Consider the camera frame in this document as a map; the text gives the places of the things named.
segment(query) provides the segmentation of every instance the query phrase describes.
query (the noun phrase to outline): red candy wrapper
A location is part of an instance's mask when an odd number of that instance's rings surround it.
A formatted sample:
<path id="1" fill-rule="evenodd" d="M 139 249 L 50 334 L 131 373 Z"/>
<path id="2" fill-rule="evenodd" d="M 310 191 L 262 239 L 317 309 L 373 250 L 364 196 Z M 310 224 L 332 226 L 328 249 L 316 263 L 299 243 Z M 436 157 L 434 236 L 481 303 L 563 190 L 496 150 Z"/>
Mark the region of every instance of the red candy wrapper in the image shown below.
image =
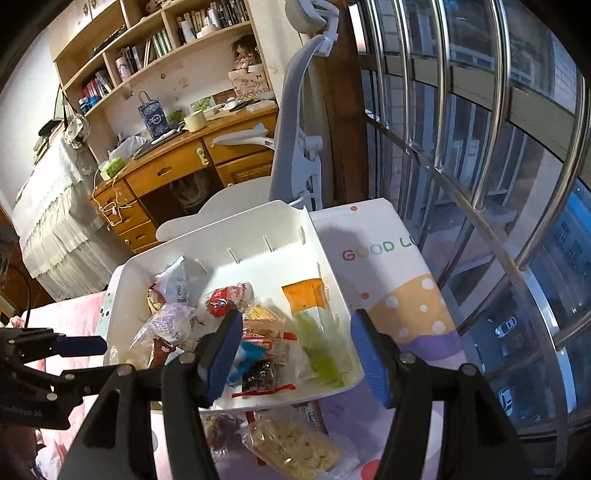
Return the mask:
<path id="1" fill-rule="evenodd" d="M 214 317 L 222 317 L 232 309 L 244 313 L 251 301 L 252 286 L 245 282 L 214 290 L 207 295 L 206 305 Z"/>

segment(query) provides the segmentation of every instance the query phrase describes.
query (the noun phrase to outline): blue gripper pad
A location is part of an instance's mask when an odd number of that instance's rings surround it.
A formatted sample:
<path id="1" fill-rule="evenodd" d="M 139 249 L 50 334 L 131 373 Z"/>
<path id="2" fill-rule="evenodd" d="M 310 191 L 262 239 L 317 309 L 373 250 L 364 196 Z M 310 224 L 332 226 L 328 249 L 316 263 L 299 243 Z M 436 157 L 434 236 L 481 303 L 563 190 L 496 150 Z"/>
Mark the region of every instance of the blue gripper pad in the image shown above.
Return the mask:
<path id="1" fill-rule="evenodd" d="M 52 355 L 65 357 L 103 355 L 107 351 L 107 342 L 101 336 L 67 337 L 55 339 L 51 346 Z"/>
<path id="2" fill-rule="evenodd" d="M 237 310 L 228 312 L 215 335 L 220 335 L 219 341 L 212 342 L 216 345 L 216 352 L 206 366 L 207 393 L 205 396 L 210 405 L 222 395 L 236 351 L 242 340 L 242 314 Z"/>
<path id="3" fill-rule="evenodd" d="M 385 408 L 389 408 L 392 395 L 388 388 L 388 367 L 378 351 L 379 346 L 376 345 L 379 339 L 372 339 L 372 333 L 378 333 L 365 310 L 357 310 L 351 316 L 350 329 L 351 339 L 363 366 L 369 389 Z"/>

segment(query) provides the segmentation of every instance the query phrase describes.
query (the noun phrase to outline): bookshelf shelf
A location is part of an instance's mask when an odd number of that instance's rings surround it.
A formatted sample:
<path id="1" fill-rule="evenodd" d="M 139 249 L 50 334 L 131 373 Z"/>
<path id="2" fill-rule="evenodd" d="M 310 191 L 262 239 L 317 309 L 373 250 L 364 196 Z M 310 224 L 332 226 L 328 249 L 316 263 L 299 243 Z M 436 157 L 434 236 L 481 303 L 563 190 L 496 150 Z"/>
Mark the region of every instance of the bookshelf shelf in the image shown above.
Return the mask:
<path id="1" fill-rule="evenodd" d="M 134 73 L 131 77 L 124 80 L 121 84 L 117 85 L 113 89 L 113 91 L 109 92 L 108 95 L 104 96 L 95 106 L 93 106 L 86 113 L 86 117 L 89 117 L 93 112 L 100 110 L 101 106 L 104 106 L 106 103 L 108 103 L 110 99 L 116 97 L 116 94 L 123 92 L 126 88 L 131 89 L 133 87 L 133 84 L 138 83 L 143 78 L 145 78 L 145 76 L 153 67 L 157 65 L 163 67 L 169 62 L 177 61 L 186 55 L 202 50 L 203 48 L 207 48 L 209 45 L 215 44 L 220 41 L 225 41 L 228 38 L 233 37 L 235 35 L 245 34 L 248 32 L 252 32 L 252 24 L 251 22 L 243 22 L 238 25 L 233 25 L 231 27 L 227 27 L 222 30 L 210 33 L 205 37 L 198 38 L 197 40 L 194 40 L 191 43 L 187 43 L 179 48 L 173 49 L 171 52 L 167 53 L 166 55 L 163 55 L 159 59 L 154 60 L 152 63 L 148 64 L 147 67 Z M 108 48 L 115 48 L 115 45 L 112 44 Z"/>

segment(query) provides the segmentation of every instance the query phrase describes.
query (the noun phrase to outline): wall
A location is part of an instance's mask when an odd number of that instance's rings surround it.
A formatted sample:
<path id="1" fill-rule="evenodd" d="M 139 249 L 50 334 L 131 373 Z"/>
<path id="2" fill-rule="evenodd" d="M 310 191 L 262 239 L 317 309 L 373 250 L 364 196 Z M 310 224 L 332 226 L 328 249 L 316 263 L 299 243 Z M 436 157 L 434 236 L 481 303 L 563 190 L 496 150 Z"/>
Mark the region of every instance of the wall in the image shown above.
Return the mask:
<path id="1" fill-rule="evenodd" d="M 58 86 L 44 30 L 0 93 L 0 203 L 9 215 L 33 172 L 33 146 L 40 128 L 53 118 Z"/>
<path id="2" fill-rule="evenodd" d="M 170 114 L 178 109 L 186 111 L 191 103 L 201 98 L 231 89 L 228 72 L 234 68 L 232 43 L 240 36 L 197 51 L 158 72 L 151 70 L 149 79 L 134 86 L 131 97 L 125 99 L 121 95 L 105 108 L 113 132 L 129 136 L 146 128 L 138 112 L 138 95 L 143 90 L 150 97 L 158 98 L 164 113 Z"/>

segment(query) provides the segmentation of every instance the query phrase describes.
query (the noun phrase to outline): pink bedsheet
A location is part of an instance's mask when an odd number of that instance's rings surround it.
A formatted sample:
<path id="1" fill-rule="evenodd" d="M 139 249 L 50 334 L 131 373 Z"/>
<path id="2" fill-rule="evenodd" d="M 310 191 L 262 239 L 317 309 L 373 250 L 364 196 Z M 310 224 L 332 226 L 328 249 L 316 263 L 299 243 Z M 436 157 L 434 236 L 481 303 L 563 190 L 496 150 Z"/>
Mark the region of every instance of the pink bedsheet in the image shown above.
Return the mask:
<path id="1" fill-rule="evenodd" d="M 56 333 L 67 336 L 89 336 L 95 334 L 99 320 L 100 306 L 103 303 L 104 292 L 86 295 L 78 299 L 52 303 L 38 309 L 31 310 L 30 328 L 53 328 Z M 49 374 L 60 375 L 64 370 L 87 368 L 89 357 L 62 358 L 59 355 L 40 360 L 31 367 L 45 370 Z M 94 398 L 85 397 L 85 403 L 93 402 Z M 70 414 L 69 430 L 42 430 L 45 445 L 51 445 L 55 440 L 58 445 L 70 448 L 72 440 L 82 425 L 85 417 L 85 405 L 80 405 Z"/>

